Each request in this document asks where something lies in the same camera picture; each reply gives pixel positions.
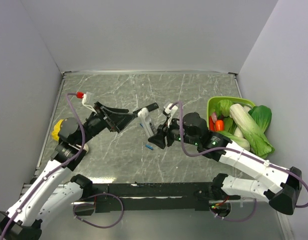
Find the white remote control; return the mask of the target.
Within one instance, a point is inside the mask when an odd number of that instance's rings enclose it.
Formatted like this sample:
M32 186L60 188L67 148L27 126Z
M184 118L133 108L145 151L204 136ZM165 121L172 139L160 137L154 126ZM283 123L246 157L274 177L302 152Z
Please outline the white remote control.
M142 108L137 115L148 138L154 136L157 133L157 129L152 121L148 108Z

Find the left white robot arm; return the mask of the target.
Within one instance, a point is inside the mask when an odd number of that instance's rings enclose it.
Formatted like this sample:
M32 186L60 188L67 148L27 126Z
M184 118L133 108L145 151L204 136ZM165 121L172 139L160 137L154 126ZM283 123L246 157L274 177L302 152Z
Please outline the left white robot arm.
M86 154L84 144L104 129L121 132L137 117L127 109L106 107L96 102L82 123L78 116L64 119L58 132L58 145L42 173L26 193L7 211L0 211L0 237L7 240L36 240L47 224L66 205L92 197L92 181L80 174L72 177L61 192L58 185L80 164Z

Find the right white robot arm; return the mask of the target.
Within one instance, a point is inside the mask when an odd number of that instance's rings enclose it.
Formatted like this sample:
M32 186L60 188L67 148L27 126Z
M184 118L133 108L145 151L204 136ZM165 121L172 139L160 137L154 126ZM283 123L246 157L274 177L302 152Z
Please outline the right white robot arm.
M149 142L161 149L174 141L195 145L198 152L208 151L205 157L232 166L249 175L251 180L224 173L213 179L212 193L217 199L228 196L254 198L267 202L276 211L292 215L302 189L302 171L284 168L260 159L219 132L210 131L198 113L186 114L180 121L167 118L155 128L150 122L143 125Z

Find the blue battery lone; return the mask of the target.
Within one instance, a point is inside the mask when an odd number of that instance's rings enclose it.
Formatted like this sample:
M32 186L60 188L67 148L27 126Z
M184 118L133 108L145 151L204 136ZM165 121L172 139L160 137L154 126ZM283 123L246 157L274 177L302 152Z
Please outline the blue battery lone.
M146 144L145 147L152 150L152 151L154 150L154 148L152 146L148 145L148 144Z

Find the yellow cabbage toy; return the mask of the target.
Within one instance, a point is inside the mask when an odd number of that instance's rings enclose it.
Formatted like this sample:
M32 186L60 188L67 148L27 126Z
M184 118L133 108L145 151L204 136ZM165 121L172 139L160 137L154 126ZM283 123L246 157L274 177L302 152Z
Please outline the yellow cabbage toy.
M61 125L62 125L62 122L64 121L64 119L60 119L53 127L53 130L51 132L51 137L53 140L55 141L59 141L59 136L58 136L58 133L60 131L60 128L61 128Z

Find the pink radish toy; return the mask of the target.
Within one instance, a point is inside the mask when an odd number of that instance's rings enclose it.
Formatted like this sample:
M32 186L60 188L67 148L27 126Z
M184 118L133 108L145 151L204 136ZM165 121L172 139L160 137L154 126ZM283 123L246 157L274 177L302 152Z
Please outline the pink radish toy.
M218 120L217 114L215 112L211 114L211 118L212 118L213 123L215 123Z

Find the orange carrot toy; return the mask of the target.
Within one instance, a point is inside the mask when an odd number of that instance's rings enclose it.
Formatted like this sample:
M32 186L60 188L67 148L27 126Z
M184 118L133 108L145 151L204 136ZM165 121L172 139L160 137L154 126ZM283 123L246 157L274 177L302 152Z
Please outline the orange carrot toy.
M223 121L223 120L217 120L217 121L215 122L215 130L216 130L217 132L223 131L223 130L224 130L224 121Z

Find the green plastic basket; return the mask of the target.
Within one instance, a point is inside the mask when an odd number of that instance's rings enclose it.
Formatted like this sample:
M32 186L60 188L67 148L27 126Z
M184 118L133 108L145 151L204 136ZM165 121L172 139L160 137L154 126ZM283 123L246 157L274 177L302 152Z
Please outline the green plastic basket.
M249 106L250 108L255 107L255 103L251 100L233 97L233 96L214 96L210 98L207 102L207 128L209 128L209 116L214 112L216 104L221 100L231 100L235 104L241 104L243 106Z

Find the green cabbage toy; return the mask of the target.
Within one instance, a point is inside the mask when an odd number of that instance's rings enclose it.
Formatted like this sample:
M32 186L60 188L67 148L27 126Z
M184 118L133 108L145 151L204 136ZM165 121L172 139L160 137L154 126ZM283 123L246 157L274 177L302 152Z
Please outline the green cabbage toy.
M215 113L217 117L224 116L228 117L230 115L230 107L234 103L229 99L220 100L215 106Z

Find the small bok choy toy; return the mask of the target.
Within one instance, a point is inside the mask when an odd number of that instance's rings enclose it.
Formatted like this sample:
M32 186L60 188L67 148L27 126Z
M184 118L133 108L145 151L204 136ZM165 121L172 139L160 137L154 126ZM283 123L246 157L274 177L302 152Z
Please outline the small bok choy toy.
M230 138L232 141L237 143L240 147L249 151L251 149L250 143L243 137L235 136L227 131L219 131L220 134Z

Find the large bok choy toy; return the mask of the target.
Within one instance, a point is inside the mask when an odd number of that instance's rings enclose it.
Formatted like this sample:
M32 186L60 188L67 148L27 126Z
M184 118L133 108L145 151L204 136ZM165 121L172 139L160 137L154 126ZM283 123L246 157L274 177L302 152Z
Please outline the large bok choy toy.
M230 117L249 142L255 155L264 159L275 151L264 132L240 104L236 103L230 107Z

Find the black mounting base plate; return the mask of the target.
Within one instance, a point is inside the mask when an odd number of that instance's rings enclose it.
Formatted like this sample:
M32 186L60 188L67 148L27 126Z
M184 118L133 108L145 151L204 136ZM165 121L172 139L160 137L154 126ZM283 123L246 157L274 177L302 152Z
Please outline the black mounting base plate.
M239 200L228 197L211 182L94 183L75 204L91 203L96 213L194 209L208 211L212 202Z

